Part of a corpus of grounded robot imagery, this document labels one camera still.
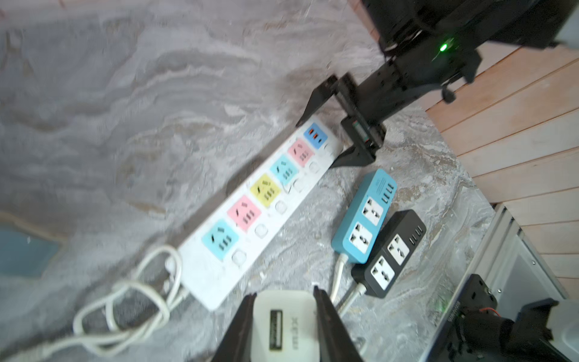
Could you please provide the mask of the black power strip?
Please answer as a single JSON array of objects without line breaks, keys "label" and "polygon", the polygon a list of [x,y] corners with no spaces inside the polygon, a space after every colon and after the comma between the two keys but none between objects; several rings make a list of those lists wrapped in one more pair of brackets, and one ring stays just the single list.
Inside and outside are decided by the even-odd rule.
[{"label": "black power strip", "polygon": [[384,299],[400,277],[427,228],[414,210],[398,211],[378,234],[369,259],[351,276],[363,295]]}]

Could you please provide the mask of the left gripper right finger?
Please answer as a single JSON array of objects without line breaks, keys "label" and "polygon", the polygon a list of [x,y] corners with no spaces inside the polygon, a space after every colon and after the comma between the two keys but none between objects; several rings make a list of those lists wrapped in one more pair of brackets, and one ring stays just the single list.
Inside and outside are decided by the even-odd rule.
[{"label": "left gripper right finger", "polygon": [[320,361],[358,361],[362,362],[342,319],[326,291],[314,288],[313,296],[317,306],[318,340]]}]

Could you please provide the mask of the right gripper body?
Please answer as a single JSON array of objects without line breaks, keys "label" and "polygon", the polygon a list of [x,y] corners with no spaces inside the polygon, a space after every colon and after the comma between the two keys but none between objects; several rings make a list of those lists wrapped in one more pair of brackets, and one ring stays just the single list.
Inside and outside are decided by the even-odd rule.
[{"label": "right gripper body", "polygon": [[451,104],[449,86],[460,79],[472,83],[482,62],[476,43],[425,42],[391,57],[357,84],[349,74],[336,80],[336,97],[346,111],[342,127],[352,141],[345,154],[375,154],[382,148],[382,122],[432,91]]}]

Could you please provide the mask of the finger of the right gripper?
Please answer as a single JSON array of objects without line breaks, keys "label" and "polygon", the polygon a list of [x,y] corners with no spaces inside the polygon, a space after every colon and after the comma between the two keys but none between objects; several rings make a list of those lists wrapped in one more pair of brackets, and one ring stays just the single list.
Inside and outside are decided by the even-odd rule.
[{"label": "finger of the right gripper", "polygon": [[336,96],[340,106],[346,110],[346,101],[343,97],[344,81],[343,77],[338,78],[336,75],[331,75],[321,84],[319,84],[313,91],[305,107],[305,111],[301,118],[296,123],[296,128],[304,125],[328,100]]},{"label": "finger of the right gripper", "polygon": [[338,167],[366,167],[375,162],[376,151],[377,148],[375,146],[354,144],[338,156],[330,166],[330,169]]}]

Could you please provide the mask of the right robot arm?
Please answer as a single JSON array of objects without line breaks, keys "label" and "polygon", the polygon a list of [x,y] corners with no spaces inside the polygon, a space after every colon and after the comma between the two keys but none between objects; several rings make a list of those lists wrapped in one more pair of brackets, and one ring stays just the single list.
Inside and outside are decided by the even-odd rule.
[{"label": "right robot arm", "polygon": [[363,1],[378,33],[385,62],[361,83],[350,74],[331,75],[317,86],[300,119],[306,123],[330,98],[346,116],[342,127],[352,145],[335,167],[372,164],[382,147],[384,121],[429,92],[452,103],[450,85],[472,83],[481,64],[479,46],[492,41],[553,48],[574,23],[576,1]]}]

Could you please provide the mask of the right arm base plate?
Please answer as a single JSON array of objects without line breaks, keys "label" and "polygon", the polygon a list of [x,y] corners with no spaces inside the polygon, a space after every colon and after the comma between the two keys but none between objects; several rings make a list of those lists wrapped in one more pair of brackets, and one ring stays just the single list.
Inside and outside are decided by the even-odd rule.
[{"label": "right arm base plate", "polygon": [[578,302],[538,300],[514,319],[471,274],[443,320],[426,361],[577,361]]}]

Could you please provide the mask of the white MIX charger plug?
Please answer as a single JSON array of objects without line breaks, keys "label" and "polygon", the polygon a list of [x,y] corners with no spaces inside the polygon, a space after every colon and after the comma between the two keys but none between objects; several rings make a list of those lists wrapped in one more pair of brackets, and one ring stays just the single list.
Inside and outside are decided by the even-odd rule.
[{"label": "white MIX charger plug", "polygon": [[253,305],[250,360],[319,361],[318,308],[305,291],[263,291]]}]

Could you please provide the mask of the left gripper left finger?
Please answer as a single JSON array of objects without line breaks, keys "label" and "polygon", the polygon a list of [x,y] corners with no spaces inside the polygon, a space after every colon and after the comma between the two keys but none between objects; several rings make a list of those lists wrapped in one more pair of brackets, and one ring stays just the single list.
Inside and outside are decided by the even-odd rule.
[{"label": "left gripper left finger", "polygon": [[253,329],[253,306],[257,294],[242,300],[212,362],[250,362]]}]

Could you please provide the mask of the teal power strip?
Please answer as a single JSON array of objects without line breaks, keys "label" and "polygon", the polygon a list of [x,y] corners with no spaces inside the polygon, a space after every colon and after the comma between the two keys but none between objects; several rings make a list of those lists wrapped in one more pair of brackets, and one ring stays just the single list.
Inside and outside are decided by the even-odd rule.
[{"label": "teal power strip", "polygon": [[396,192],[397,183],[386,171],[364,176],[331,241],[341,261],[366,263]]}]

